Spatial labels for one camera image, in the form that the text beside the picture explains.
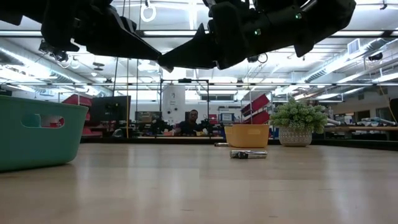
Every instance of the shelf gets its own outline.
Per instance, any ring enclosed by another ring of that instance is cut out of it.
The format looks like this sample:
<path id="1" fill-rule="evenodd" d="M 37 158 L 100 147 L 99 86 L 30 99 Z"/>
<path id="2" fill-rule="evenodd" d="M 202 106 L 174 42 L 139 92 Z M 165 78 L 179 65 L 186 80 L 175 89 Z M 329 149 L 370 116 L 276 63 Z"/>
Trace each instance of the shelf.
<path id="1" fill-rule="evenodd" d="M 253 116 L 253 122 L 251 122 L 251 118 L 248 118 L 243 122 L 243 124 L 264 124 L 267 121 L 269 121 L 269 114 L 264 110 Z"/>
<path id="2" fill-rule="evenodd" d="M 253 100 L 251 103 L 246 105 L 242 110 L 243 116 L 249 116 L 251 113 L 256 112 L 257 110 L 265 107 L 269 103 L 269 100 L 265 94 L 262 94 L 257 99 Z"/>

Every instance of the person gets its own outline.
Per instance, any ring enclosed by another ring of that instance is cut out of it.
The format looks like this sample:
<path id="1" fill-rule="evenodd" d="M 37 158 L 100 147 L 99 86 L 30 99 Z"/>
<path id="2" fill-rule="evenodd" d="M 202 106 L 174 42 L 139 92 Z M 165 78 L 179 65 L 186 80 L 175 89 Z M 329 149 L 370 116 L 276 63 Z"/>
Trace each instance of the person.
<path id="1" fill-rule="evenodd" d="M 197 131 L 203 131 L 203 128 L 197 124 L 198 111 L 191 110 L 189 112 L 189 118 L 186 121 L 182 121 L 178 124 L 178 127 L 174 129 L 174 134 L 182 135 L 196 135 Z"/>

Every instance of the computer monitor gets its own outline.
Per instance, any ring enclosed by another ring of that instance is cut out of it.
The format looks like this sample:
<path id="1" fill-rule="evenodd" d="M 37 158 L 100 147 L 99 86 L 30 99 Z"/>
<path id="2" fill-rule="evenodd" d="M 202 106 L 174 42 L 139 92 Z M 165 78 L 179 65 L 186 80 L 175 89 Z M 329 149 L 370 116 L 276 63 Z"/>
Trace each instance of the computer monitor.
<path id="1" fill-rule="evenodd" d="M 90 121 L 127 121 L 130 119 L 131 96 L 110 96 L 93 98 Z"/>
<path id="2" fill-rule="evenodd" d="M 151 123 L 153 120 L 159 119 L 160 116 L 160 111 L 136 111 L 135 120 L 138 123 Z"/>

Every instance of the robotic hand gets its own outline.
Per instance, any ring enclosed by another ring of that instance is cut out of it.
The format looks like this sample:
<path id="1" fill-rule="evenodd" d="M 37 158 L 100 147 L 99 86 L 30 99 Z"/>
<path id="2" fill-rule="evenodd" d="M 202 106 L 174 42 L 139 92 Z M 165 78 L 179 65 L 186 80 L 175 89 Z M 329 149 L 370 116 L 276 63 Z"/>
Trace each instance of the robotic hand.
<path id="1" fill-rule="evenodd" d="M 22 16 L 42 24 L 42 35 L 52 47 L 78 51 L 85 45 L 96 55 L 158 61 L 173 67 L 226 69 L 245 58 L 294 45 L 298 57 L 314 44 L 345 28 L 354 0 L 204 0 L 210 8 L 206 33 L 203 24 L 194 38 L 165 55 L 144 42 L 136 24 L 117 14 L 113 0 L 0 1 L 0 20 L 19 25 Z"/>
<path id="2" fill-rule="evenodd" d="M 355 0 L 253 0 L 250 9 L 248 0 L 203 1 L 213 18 L 209 32 L 200 24 L 192 40 L 160 57 L 160 65 L 225 69 L 291 45 L 301 57 L 344 29 L 356 6 Z"/>
<path id="3" fill-rule="evenodd" d="M 113 0 L 18 0 L 0 2 L 0 20 L 20 25 L 22 16 L 42 24 L 41 32 L 53 48 L 87 51 L 104 56 L 157 60 L 161 53 L 136 33 L 137 25 L 119 16 Z"/>

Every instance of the wooden table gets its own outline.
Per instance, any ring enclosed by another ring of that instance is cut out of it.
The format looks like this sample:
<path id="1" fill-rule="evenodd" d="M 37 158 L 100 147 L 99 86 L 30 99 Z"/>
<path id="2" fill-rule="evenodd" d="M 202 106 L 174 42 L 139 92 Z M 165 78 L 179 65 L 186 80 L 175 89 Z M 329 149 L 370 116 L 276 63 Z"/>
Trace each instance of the wooden table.
<path id="1" fill-rule="evenodd" d="M 338 127 L 331 127 L 325 128 L 326 132 L 355 132 L 355 131 L 398 131 L 398 127 L 361 127 L 361 126 L 338 126 Z M 387 133 L 387 141 L 390 140 L 390 133 Z"/>
<path id="2" fill-rule="evenodd" d="M 138 139 L 209 139 L 209 136 L 140 136 Z M 223 137 L 211 137 L 211 139 L 224 139 Z"/>
<path id="3" fill-rule="evenodd" d="M 0 174 L 2 224 L 384 224 L 398 220 L 398 153 L 269 146 L 82 144 L 69 165 Z"/>

